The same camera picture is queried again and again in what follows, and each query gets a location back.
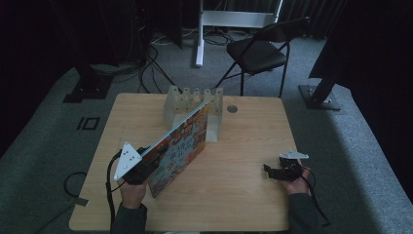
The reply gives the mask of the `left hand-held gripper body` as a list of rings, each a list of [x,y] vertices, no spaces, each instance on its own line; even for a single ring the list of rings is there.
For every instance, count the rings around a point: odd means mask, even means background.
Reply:
[[[135,149],[126,142],[120,152],[120,159],[113,178],[116,181],[122,178],[128,184],[139,185],[143,183],[160,165],[162,157],[156,159],[160,147]]]

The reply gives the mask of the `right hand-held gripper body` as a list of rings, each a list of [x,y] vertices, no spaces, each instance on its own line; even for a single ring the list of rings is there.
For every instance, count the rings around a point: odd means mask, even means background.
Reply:
[[[280,155],[280,165],[282,168],[276,174],[282,174],[286,181],[294,181],[302,175],[300,160],[309,158],[308,154],[290,149]]]

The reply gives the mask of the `colourful cartoon picture book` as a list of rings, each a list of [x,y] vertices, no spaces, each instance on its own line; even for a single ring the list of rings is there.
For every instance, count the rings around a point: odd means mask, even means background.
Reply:
[[[153,198],[158,197],[204,150],[209,104],[203,101],[150,147],[167,145],[158,169],[148,182]]]

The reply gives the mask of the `translucent white book rack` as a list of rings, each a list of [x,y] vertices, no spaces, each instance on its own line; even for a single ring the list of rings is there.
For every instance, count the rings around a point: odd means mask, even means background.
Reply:
[[[223,114],[222,88],[217,88],[214,92],[210,89],[201,92],[199,89],[191,91],[189,88],[180,91],[176,86],[170,86],[163,111],[165,123],[171,129],[205,100],[209,104],[206,140],[218,141]]]

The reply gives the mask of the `person's right hand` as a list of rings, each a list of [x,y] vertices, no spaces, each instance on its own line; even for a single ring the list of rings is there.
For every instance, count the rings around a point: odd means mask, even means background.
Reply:
[[[281,185],[285,189],[288,195],[293,194],[309,194],[310,188],[308,186],[308,177],[311,170],[309,168],[304,168],[302,175],[295,179],[294,181],[281,180]]]

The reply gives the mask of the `person's left hand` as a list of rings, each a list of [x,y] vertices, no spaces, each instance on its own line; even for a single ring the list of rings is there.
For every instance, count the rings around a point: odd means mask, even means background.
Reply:
[[[124,179],[120,178],[118,184],[121,190],[122,206],[131,210],[138,209],[145,197],[147,183],[148,180],[139,185],[128,184]]]

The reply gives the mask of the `black stand with flat base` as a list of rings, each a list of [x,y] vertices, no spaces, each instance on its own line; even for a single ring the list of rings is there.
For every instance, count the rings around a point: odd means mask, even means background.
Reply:
[[[84,99],[105,99],[111,87],[114,76],[96,73],[88,64],[77,66],[79,80],[64,103],[81,103]]]

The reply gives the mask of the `black stand with square base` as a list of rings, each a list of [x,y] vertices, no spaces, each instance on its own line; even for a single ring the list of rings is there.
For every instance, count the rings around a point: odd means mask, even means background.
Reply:
[[[341,110],[332,89],[341,78],[345,63],[346,58],[338,44],[333,38],[328,38],[309,75],[310,78],[320,78],[320,82],[316,86],[298,86],[308,109]]]

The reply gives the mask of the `black folding chair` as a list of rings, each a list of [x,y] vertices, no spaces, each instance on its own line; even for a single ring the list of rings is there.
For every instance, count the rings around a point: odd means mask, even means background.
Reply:
[[[242,96],[246,73],[253,76],[282,66],[279,91],[279,97],[281,97],[289,63],[290,43],[293,39],[306,34],[310,22],[310,17],[303,17],[271,23],[260,28],[251,38],[229,43],[226,52],[234,62],[215,87],[218,88],[224,80],[235,77],[229,73],[237,65],[241,69],[239,75],[241,76],[240,95]]]

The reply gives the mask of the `white metal stand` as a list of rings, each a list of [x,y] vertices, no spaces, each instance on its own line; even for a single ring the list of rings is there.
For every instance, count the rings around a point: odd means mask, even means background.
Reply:
[[[198,47],[195,65],[202,67],[204,64],[204,27],[205,26],[224,26],[224,27],[247,27],[259,28],[269,23],[277,22],[280,18],[283,0],[277,0],[276,9],[272,13],[253,13],[253,12],[233,12],[205,10],[204,0],[199,0],[199,26],[198,26]]]

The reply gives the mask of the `dark curtain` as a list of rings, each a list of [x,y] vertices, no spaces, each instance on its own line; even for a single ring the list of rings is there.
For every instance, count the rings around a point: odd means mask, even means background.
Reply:
[[[324,39],[329,36],[348,0],[282,0],[279,21],[311,19],[306,34]]]

